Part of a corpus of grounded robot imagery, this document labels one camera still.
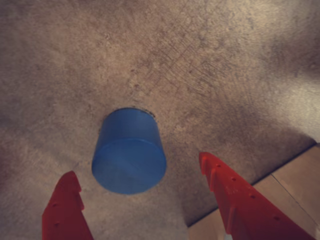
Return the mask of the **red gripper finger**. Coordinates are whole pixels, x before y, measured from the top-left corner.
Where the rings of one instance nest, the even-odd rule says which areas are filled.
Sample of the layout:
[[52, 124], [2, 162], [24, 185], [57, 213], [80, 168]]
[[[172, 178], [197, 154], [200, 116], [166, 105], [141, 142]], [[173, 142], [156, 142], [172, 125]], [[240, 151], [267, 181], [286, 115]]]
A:
[[200, 152], [199, 164], [216, 198], [225, 231], [234, 240], [313, 239], [215, 155]]
[[85, 208], [81, 186], [74, 171], [65, 173], [57, 182], [42, 214], [43, 240], [92, 240], [83, 215]]

